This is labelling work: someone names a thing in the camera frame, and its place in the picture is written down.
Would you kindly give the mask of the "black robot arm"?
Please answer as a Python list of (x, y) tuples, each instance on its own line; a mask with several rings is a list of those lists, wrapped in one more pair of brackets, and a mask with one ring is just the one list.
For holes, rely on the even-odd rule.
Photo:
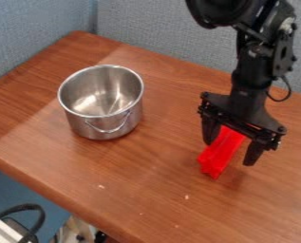
[(294, 7), (287, 0), (185, 0), (185, 5), (201, 28), (229, 27), (236, 31), (231, 91), (227, 95), (201, 93), (197, 113), (205, 144), (213, 142), (221, 126), (251, 140), (242, 161), (251, 166), (264, 151), (278, 148), (287, 132), (268, 115), (264, 101), (271, 98), (271, 83), (287, 79), (296, 61)]

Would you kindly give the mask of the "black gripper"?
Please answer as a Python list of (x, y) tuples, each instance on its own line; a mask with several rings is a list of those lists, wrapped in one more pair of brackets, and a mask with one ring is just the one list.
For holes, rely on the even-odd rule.
[(211, 92), (200, 94), (197, 114), (201, 119), (203, 142), (209, 145), (224, 125), (246, 136), (247, 146), (242, 164), (252, 166), (263, 150), (275, 150), (287, 129), (264, 109), (267, 88), (251, 89), (234, 85), (228, 95)]

